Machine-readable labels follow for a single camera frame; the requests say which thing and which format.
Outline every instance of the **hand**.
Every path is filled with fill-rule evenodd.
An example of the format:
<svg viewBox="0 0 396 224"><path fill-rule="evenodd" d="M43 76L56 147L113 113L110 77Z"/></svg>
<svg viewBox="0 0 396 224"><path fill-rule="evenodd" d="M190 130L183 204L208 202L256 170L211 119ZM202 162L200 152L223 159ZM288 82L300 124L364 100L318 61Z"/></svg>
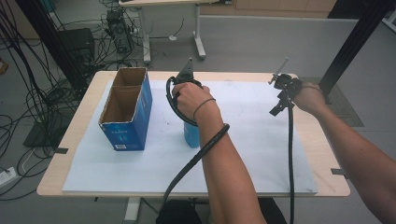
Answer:
<svg viewBox="0 0 396 224"><path fill-rule="evenodd" d="M203 102L208 99L213 99L213 96L210 94L210 89L207 86L203 86L203 89L201 89L193 83L185 82L177 84L173 88L172 95L175 96L177 93L179 93L177 97L177 109L189 119L197 119L198 112L201 113L204 111L206 104L213 104L213 102L215 102L206 102L205 105L197 110L198 106Z"/></svg>
<svg viewBox="0 0 396 224"><path fill-rule="evenodd" d="M316 116L321 109L327 108L320 87L316 84L305 82L303 88L294 97L293 102L305 112Z"/></svg>

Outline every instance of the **black pole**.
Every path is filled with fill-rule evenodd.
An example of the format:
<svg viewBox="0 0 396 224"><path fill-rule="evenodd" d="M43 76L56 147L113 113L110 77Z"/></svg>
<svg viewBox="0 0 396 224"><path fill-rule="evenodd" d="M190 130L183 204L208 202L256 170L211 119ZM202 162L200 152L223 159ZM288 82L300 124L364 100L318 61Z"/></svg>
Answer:
<svg viewBox="0 0 396 224"><path fill-rule="evenodd" d="M341 75L347 70L347 67L358 54L359 50L361 50L361 47L363 47L364 43L389 11L391 4L393 4L393 0L371 1L319 82L319 86L325 96L330 93L332 87L334 87Z"/></svg>
<svg viewBox="0 0 396 224"><path fill-rule="evenodd" d="M50 55L64 72L70 85L75 90L77 97L82 98L88 89L88 83L82 75L82 71L74 63L70 52L60 40L48 13L41 5L40 0L16 0L21 11L32 24L40 39L46 45Z"/></svg>

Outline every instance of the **bracelet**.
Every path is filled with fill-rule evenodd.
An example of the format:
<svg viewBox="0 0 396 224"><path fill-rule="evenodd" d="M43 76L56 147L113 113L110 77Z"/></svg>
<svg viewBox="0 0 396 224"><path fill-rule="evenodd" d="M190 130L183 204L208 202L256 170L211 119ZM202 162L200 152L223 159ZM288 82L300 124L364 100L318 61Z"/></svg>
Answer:
<svg viewBox="0 0 396 224"><path fill-rule="evenodd" d="M210 98L210 99L207 99L207 100L203 101L200 105L198 105L197 108L195 109L194 113L192 114L192 118L195 120L195 114L197 113L197 111L199 110L199 108L201 108L201 106L203 106L204 104L206 104L208 101L212 101L212 100L216 101L215 98Z"/></svg>

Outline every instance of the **table leg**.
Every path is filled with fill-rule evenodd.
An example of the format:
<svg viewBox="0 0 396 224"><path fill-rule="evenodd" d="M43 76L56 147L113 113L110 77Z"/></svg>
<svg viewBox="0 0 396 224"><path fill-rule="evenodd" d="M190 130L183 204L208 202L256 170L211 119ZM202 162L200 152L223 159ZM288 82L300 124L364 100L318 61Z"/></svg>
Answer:
<svg viewBox="0 0 396 224"><path fill-rule="evenodd" d="M382 19L384 22L393 32L396 32L396 25L393 24L396 21L396 10L389 16L388 19Z"/></svg>
<svg viewBox="0 0 396 224"><path fill-rule="evenodd" d="M129 198L123 224L135 224L139 215L140 198Z"/></svg>
<svg viewBox="0 0 396 224"><path fill-rule="evenodd" d="M199 4L195 5L195 32L193 32L195 44L198 49L199 56L204 59L206 57L204 45L202 44L201 36L200 36L200 15L201 15L201 6Z"/></svg>
<svg viewBox="0 0 396 224"><path fill-rule="evenodd" d="M151 55L149 51L149 35L146 33L146 26L145 26L145 15L143 13L142 7L137 7L137 13L139 15L140 21L140 31L142 32L142 42L143 42L143 61L146 64L151 62Z"/></svg>

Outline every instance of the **cardboard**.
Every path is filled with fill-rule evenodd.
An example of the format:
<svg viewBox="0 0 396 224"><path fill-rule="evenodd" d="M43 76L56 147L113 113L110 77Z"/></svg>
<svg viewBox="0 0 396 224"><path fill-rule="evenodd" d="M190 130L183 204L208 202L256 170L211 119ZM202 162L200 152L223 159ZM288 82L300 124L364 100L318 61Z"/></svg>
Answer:
<svg viewBox="0 0 396 224"><path fill-rule="evenodd" d="M145 148L151 105L147 69L121 68L99 118L99 126L115 150Z"/></svg>

